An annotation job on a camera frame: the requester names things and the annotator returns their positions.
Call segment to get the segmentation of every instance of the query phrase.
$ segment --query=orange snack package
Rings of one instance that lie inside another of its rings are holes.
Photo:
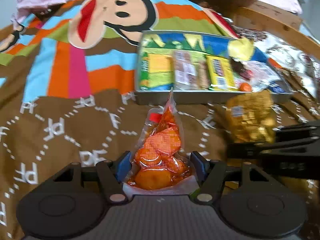
[[[163,114],[148,113],[140,139],[132,151],[132,170],[127,184],[145,190],[174,186],[191,175],[189,161],[178,154],[183,147],[183,129],[172,91]]]

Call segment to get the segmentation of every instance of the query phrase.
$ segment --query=barcode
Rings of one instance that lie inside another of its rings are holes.
[[[221,68],[221,62],[220,60],[214,59],[212,60],[212,65],[214,67],[215,72],[219,75],[219,76],[224,76],[223,75],[223,70]]]
[[[239,117],[243,114],[243,106],[234,106],[231,108],[231,114],[233,117]]]
[[[218,83],[218,86],[220,86],[220,87],[227,86],[226,79],[222,78],[222,77],[217,77],[217,83]]]

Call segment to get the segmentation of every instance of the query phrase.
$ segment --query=cartoon print bedsheet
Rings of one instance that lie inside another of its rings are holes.
[[[212,19],[189,0],[71,0],[45,22],[30,15],[6,39],[0,46],[0,239],[22,238],[16,204],[42,181],[71,162],[92,166],[132,149],[152,107],[134,101],[141,33],[234,36]],[[300,117],[294,97],[275,108],[279,125],[318,118],[309,111],[316,102],[302,92],[295,95],[303,104]],[[178,111],[184,154],[225,159],[225,130],[216,126],[224,123],[223,108]]]

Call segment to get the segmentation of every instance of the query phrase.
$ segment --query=food package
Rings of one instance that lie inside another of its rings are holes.
[[[168,188],[172,190],[171,187],[190,177],[193,174],[190,161],[178,154],[183,143],[183,129],[171,91],[163,113],[159,108],[149,110],[140,139],[131,153],[132,170],[124,186],[126,190],[131,186],[129,195],[141,192],[133,188],[152,192],[165,192]],[[184,187],[187,192],[184,190],[183,194],[189,194],[197,188],[194,176],[188,180],[188,184],[191,187]]]
[[[142,90],[170,90],[174,83],[172,56],[144,53],[140,76]]]
[[[190,52],[175,50],[173,52],[175,89],[198,90],[196,66],[191,61]]]
[[[207,56],[211,88],[220,91],[234,91],[235,83],[229,60],[223,57]]]
[[[203,56],[198,60],[198,82],[200,89],[207,90],[210,87],[211,82],[209,78],[207,61],[205,56]]]
[[[227,101],[226,117],[234,142],[269,142],[275,139],[276,121],[268,90],[246,93]]]
[[[240,90],[243,83],[248,83],[252,92],[259,92],[269,87],[280,76],[271,67],[259,61],[239,61],[231,58],[235,86]]]

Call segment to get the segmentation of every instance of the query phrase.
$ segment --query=green stripe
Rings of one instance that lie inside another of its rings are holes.
[[[119,38],[120,35],[116,33],[114,29],[111,29],[110,27],[106,27],[106,32],[104,33],[103,37],[107,39],[114,39],[114,38]]]
[[[22,50],[20,50],[16,56],[28,56],[33,50],[34,48],[38,46],[38,44],[32,44],[29,46],[26,46],[25,48],[23,48]]]
[[[193,20],[193,19],[181,19],[179,17],[160,19],[158,24],[155,27],[153,27],[153,29],[201,32],[201,33],[223,35],[215,25],[209,23],[206,19]]]
[[[15,55],[0,53],[0,64],[7,66],[15,57]]]
[[[46,38],[69,43],[68,28],[69,28],[69,23],[66,23],[65,25],[61,26],[58,30],[55,30],[53,33],[49,34]]]

